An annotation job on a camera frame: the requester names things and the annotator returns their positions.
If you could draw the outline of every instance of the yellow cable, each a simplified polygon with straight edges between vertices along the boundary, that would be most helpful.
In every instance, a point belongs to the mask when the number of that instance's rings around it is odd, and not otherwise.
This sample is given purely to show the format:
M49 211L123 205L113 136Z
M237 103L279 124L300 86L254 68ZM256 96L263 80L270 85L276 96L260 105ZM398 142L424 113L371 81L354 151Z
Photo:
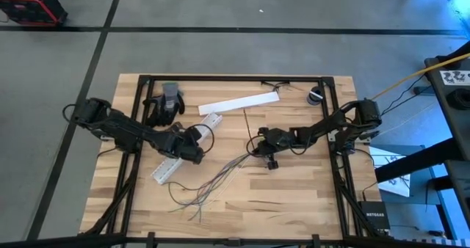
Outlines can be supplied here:
M429 72L429 71L431 71L431 70L433 70L433 69L443 67L443 66L445 66L445 65L448 65L448 64L453 63L453 62L456 62L456 61L460 61L460 60L465 59L465 58L468 58L468 57L470 57L470 53L464 54L464 55L461 55L461 56L458 56L458 57L455 57L455 58L452 58L452 59L447 60L447 61L445 61L445 62L438 63L437 65L433 65L433 66L430 66L430 67L428 67L428 68L422 69L422 70L420 70L420 71L418 71L418 72L416 72L416 73L413 73L413 74L411 74L411 75L405 77L404 79L398 81L396 84L392 85L391 87L387 88L386 90L384 90L384 91L378 93L376 96L374 96L374 97L372 98L372 100L374 100L374 99L380 97L381 95L387 93L388 91L394 89L395 87L398 87L399 85L401 85L401 83L407 81L408 79L411 79L411 78L413 78L413 77L415 77L415 76L419 76L419 75L424 74L424 73L426 73L426 72Z

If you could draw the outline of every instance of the black metal frame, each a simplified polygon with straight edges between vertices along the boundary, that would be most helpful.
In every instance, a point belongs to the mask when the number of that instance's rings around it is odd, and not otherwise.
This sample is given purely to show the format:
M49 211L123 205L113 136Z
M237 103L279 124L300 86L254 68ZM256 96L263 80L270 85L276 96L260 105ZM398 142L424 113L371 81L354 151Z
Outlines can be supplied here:
M136 119L138 109L140 107L140 99L147 84L146 98L150 98L153 93L153 86L156 81L302 81L317 83L319 87L325 92L325 87L330 90L333 110L339 108L338 98L336 95L336 87L333 77L305 77L305 76L152 76L141 75L138 79L137 90L134 97L134 104L131 111L131 118ZM322 100L323 117L327 117L328 105L327 99ZM144 105L142 113L142 123L145 123L149 113L149 106ZM224 244L227 246L238 247L246 244L307 244L314 248L319 248L320 245L339 245L346 247L376 247L383 244L387 247L446 247L437 244L423 244L408 241L395 241L392 238L382 236L374 227L368 222L364 213L362 212L355 196L355 189L349 158L347 155L341 156L344 165L344 178L339 171L337 158L339 157L333 150L333 143L328 141L330 162L332 167L333 183L335 188L336 202L339 212L339 224L341 227L342 240L325 240L321 241L317 234L312 234L311 240L282 240L282 239L240 239L240 238L156 238L155 233L150 232L146 238L132 238L127 237L129 228L129 220L131 217L131 206L134 197L134 190L137 182L137 172L140 165L140 150L134 155L134 162L132 163L131 171L127 180L125 180L126 167L129 163L129 154L123 153L118 177L116 181L115 194L113 202L110 204L104 215L96 222L92 229L85 233L78 234L77 236L64 237L64 238L50 238L43 240L28 240L16 241L10 243L0 244L0 248L13 248L13 247L105 247L111 245L122 244L125 247L127 243L144 243L148 248L154 248L157 244ZM122 202L124 196L127 195L126 204L123 211L123 221L119 233L115 233L115 222L118 214L118 206ZM352 219L355 225L355 236L350 235L349 225L347 224L346 211L344 209L344 200L347 205L352 208ZM105 234L101 234L102 230L107 224ZM368 237L364 237L363 230L365 230Z

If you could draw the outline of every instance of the robotic arm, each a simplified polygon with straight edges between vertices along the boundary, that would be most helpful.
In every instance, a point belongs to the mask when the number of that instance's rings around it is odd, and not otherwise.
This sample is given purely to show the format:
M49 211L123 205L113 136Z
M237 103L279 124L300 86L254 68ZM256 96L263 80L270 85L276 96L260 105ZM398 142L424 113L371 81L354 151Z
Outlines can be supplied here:
M345 120L345 114L351 109L355 109L355 119L349 123ZM267 157L268 168L277 169L278 163L274 160L274 153L290 149L295 154L302 154L314 145L318 138L334 130L338 131L335 135L334 150L342 153L346 145L353 149L354 141L363 132L372 130L381 123L380 112L374 101L367 99L352 101L310 127L290 128L289 131L279 128L260 128L257 137L261 136L264 139L258 143L258 147L251 154L257 157ZM303 152L297 153L293 149L303 149Z
M200 138L197 128L184 130L180 123L175 123L165 131L155 131L112 109L108 101L101 99L87 99L76 109L70 121L98 138L114 138L116 147L128 153L136 153L143 140L170 158L182 158L194 164L199 164L203 158L203 150L196 142Z

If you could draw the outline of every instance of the wooden tabletop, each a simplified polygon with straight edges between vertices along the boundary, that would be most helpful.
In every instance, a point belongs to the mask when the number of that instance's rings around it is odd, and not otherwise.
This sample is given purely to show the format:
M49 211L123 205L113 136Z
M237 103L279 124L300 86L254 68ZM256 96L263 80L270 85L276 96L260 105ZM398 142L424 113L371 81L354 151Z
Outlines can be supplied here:
M113 108L131 114L138 74L121 74L112 102ZM336 91L339 105L356 100L353 79L336 76ZM184 91L186 112L177 115L175 121L183 126L200 123L198 106L241 98L271 91L254 81L178 81ZM316 83L292 82L291 87L281 87L280 101L247 108L250 133L255 136L258 128L310 126L322 119L321 106L306 102L308 91ZM153 93L161 93L161 82L157 82ZM142 91L142 100L146 88ZM329 112L331 107L328 96ZM199 165L185 161L169 180L185 186L198 188L213 178L230 160L246 153L249 140L243 110L220 113L222 122L215 128L214 148L207 153ZM142 105L137 119L142 118ZM210 145L210 137L202 148ZM101 151L114 147L113 142L104 142ZM361 145L358 148L369 150ZM319 234L323 240L341 239L338 208L333 187L330 158L326 137L310 147L304 155L296 156L290 151L276 153L279 169L269 171L259 158L250 157L238 172L229 187L211 204L203 208L202 222L188 221L197 208L170 213L178 205L170 199L167 186L160 186L151 173L161 164L159 155L148 143L142 150L128 236L145 237L155 232L160 238L260 238L260 239L311 239ZM88 230L111 203L121 152L103 154L96 164L90 195L87 200L80 231ZM350 156L352 176L358 199L361 191L375 180L374 168L368 155L357 152ZM216 197L224 185L209 198ZM194 197L192 192L172 186L179 200ZM367 189L368 200L380 200L377 185ZM122 209L119 211L117 227L120 228Z

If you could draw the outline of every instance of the concrete floor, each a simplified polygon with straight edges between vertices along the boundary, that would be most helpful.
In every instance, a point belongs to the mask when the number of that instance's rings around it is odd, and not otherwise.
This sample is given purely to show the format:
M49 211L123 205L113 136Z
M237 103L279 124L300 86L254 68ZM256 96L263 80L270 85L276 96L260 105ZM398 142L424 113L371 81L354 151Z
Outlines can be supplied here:
M112 2L60 1L69 26L102 26ZM460 29L447 0L120 0L112 26ZM60 111L75 101L99 35L0 32L0 241L25 237L65 130ZM348 75L359 98L371 97L421 69L424 58L465 41L443 35L109 33L88 97L110 100L119 73ZM379 99L380 107L409 84ZM374 142L430 146L448 138L433 97L414 98L387 114L380 129L432 103ZM77 233L99 145L76 131L41 238Z

